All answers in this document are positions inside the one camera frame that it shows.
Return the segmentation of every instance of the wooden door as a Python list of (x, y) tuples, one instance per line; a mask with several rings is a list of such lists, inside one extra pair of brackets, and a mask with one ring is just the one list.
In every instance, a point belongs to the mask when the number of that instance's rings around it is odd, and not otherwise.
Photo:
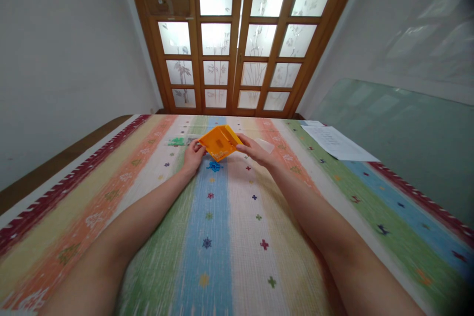
[(301, 100), (344, 0), (244, 0), (233, 113), (287, 118)]
[(287, 118), (347, 0), (135, 2), (168, 112)]

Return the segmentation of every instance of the hand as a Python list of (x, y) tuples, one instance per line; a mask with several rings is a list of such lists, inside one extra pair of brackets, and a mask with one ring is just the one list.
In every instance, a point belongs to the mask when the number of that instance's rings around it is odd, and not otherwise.
[(198, 140), (195, 139), (189, 144), (188, 149), (186, 149), (186, 152), (184, 153), (184, 164), (181, 170), (188, 172), (191, 175), (196, 174), (196, 171), (201, 164), (202, 157), (205, 154), (206, 147), (198, 144)]
[(245, 153), (254, 161), (259, 163), (261, 166), (268, 168), (271, 164), (275, 163), (275, 158), (273, 158), (270, 153), (265, 151), (260, 145), (255, 142), (253, 139), (248, 138), (242, 133), (236, 134), (238, 138), (242, 141), (244, 145), (237, 145), (236, 148), (239, 152)]

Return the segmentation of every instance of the white wall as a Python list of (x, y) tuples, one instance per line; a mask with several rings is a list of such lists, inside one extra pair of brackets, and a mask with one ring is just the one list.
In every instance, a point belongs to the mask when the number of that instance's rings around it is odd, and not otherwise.
[(162, 107), (127, 1), (0, 0), (0, 190), (108, 121)]
[(432, 17), (432, 23), (438, 27), (427, 40), (420, 40), (396, 59), (390, 58), (390, 49), (409, 27), (426, 24), (418, 16), (432, 1), (349, 0), (297, 112), (311, 118), (330, 88), (343, 78), (474, 104), (474, 69), (469, 59), (474, 55), (472, 29), (449, 43), (464, 54), (449, 60), (431, 55), (435, 43), (446, 39), (451, 24), (466, 16), (467, 11), (458, 7), (449, 16)]

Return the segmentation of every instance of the striped bedspread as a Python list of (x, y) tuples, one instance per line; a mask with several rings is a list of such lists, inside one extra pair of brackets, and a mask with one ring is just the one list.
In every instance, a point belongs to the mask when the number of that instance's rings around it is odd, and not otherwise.
[[(339, 161), (304, 121), (134, 116), (0, 217), (0, 313), (36, 312), (101, 231), (177, 172), (217, 125), (261, 138), (359, 232), (423, 310), (472, 289), (474, 232), (381, 163)], [(120, 315), (332, 315), (344, 309), (324, 260), (275, 182), (234, 153), (197, 175), (130, 263)]]

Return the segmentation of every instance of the person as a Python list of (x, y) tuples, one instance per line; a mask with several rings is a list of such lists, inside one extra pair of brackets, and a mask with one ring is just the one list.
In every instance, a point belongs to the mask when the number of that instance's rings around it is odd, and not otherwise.
[[(324, 256), (350, 315), (423, 312), (352, 226), (319, 194), (288, 174), (254, 140), (237, 134), (247, 154), (272, 175), (301, 227)], [(122, 212), (84, 252), (40, 315), (108, 315), (128, 263), (195, 175), (205, 147), (194, 140), (181, 170)]]

